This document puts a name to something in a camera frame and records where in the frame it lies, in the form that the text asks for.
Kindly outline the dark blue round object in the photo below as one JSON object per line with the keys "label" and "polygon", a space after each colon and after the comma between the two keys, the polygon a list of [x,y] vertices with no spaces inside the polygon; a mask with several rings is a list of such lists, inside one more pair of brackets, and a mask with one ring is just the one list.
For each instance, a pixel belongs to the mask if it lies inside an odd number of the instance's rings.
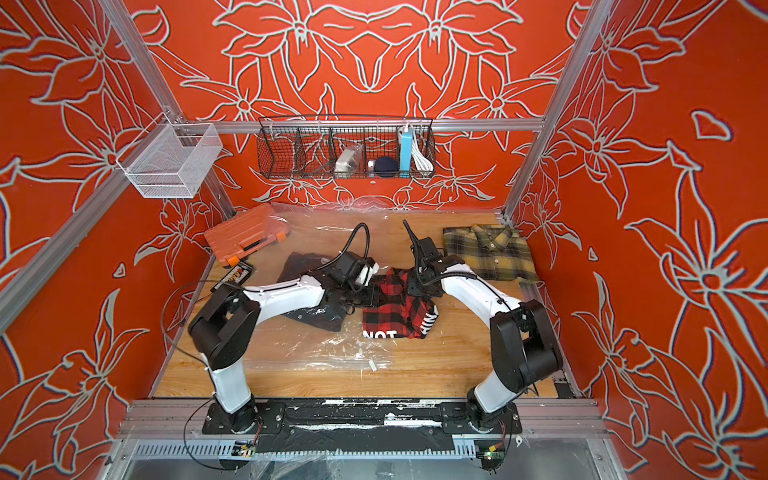
{"label": "dark blue round object", "polygon": [[399,161],[389,156],[380,156],[373,163],[373,171],[381,178],[395,178],[399,175]]}

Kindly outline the clear plastic vacuum bag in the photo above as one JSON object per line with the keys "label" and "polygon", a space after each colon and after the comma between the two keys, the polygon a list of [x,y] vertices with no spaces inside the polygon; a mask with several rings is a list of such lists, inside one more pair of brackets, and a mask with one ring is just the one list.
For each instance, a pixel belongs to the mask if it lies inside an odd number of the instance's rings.
{"label": "clear plastic vacuum bag", "polygon": [[[336,210],[284,204],[274,205],[273,220],[290,229],[287,239],[249,257],[254,272],[250,286],[291,280],[315,264],[336,256],[349,240],[354,227],[365,223],[351,251],[363,252],[380,265],[382,272],[394,267],[408,269],[414,259],[408,229],[420,237],[442,242],[442,231],[464,223],[456,212]],[[244,357],[247,372],[288,370],[366,370],[391,364],[394,340],[364,336],[362,311],[349,308],[345,314],[322,308],[307,321],[293,313],[258,325]]]}

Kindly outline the clear plastic wall bin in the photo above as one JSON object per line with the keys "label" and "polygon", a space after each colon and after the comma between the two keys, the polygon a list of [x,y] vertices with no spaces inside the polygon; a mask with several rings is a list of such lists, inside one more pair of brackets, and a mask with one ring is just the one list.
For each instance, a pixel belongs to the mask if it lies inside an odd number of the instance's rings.
{"label": "clear plastic wall bin", "polygon": [[211,123],[190,127],[160,124],[153,128],[119,168],[144,198],[191,199],[200,190],[222,150]]}

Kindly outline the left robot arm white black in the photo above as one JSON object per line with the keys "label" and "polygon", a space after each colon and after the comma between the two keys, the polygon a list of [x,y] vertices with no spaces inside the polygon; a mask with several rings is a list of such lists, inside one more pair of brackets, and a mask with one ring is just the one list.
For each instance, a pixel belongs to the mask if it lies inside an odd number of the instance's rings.
{"label": "left robot arm white black", "polygon": [[376,268],[342,278],[320,270],[297,279],[261,287],[227,284],[220,287],[188,326],[214,386],[216,406],[230,428],[242,432],[256,422],[255,400],[248,386],[243,358],[261,323],[325,300],[354,302],[369,296]]}

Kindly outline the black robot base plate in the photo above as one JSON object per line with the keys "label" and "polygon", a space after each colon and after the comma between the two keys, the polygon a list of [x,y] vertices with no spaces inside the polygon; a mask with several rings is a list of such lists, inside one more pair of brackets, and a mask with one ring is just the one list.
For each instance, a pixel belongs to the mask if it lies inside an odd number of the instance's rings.
{"label": "black robot base plate", "polygon": [[256,399],[256,422],[235,432],[212,404],[201,423],[207,436],[235,435],[255,446],[278,449],[405,450],[443,447],[473,439],[479,449],[498,449],[522,433],[510,404],[490,429],[470,424],[467,401],[451,399]]}

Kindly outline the black screwdriver bit holder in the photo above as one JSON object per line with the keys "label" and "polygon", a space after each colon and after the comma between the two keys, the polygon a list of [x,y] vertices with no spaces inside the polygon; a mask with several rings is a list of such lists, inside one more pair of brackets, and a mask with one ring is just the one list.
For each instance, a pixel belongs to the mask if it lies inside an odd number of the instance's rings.
{"label": "black screwdriver bit holder", "polygon": [[210,292],[215,293],[220,287],[227,283],[244,285],[253,272],[254,267],[252,265],[245,261],[240,261],[235,266],[231,267],[227,273],[211,287]]}

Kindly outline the grey bagged item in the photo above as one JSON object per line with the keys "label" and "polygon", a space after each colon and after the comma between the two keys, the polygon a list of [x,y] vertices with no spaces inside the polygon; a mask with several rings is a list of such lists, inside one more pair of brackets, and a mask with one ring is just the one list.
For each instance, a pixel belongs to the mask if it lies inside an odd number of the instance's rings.
{"label": "grey bagged item", "polygon": [[351,145],[343,150],[337,158],[334,166],[334,176],[336,178],[351,178],[363,162],[364,147],[362,145]]}

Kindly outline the red black plaid shirt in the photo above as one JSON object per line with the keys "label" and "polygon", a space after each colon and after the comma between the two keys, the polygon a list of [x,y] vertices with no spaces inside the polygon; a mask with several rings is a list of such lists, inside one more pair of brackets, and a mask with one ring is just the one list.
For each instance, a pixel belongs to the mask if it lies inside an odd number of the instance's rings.
{"label": "red black plaid shirt", "polygon": [[391,269],[373,278],[371,307],[363,310],[366,339],[424,339],[439,318],[434,301],[408,293],[407,270]]}

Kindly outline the orange tool case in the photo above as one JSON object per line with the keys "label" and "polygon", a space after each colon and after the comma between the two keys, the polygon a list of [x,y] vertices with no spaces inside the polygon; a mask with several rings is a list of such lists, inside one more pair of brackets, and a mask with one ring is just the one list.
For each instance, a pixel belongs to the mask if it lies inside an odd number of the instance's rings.
{"label": "orange tool case", "polygon": [[218,262],[234,267],[251,254],[283,242],[290,226],[270,204],[261,204],[204,232],[204,238]]}

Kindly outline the olive plaid shirt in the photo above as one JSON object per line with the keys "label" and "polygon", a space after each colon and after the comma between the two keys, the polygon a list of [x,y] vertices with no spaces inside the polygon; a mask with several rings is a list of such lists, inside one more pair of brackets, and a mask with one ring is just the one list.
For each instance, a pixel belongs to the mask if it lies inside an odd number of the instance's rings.
{"label": "olive plaid shirt", "polygon": [[539,281],[526,240],[509,227],[474,224],[444,228],[443,245],[448,255],[459,257],[485,280]]}

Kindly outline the light blue box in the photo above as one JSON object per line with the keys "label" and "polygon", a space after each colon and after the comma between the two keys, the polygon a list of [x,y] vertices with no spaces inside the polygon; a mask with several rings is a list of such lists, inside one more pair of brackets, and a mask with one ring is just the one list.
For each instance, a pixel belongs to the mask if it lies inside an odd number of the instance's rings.
{"label": "light blue box", "polygon": [[405,126],[399,131],[399,176],[409,178],[412,162],[413,131]]}

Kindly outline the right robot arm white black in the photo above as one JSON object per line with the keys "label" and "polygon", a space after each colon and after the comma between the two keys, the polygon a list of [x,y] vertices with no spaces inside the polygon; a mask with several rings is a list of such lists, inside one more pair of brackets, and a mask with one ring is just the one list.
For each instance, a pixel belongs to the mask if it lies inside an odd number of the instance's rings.
{"label": "right robot arm white black", "polygon": [[490,429],[527,388],[563,366],[543,304],[505,294],[454,256],[417,259],[409,272],[408,291],[414,296],[451,296],[489,329],[492,370],[467,395],[469,422],[477,430]]}

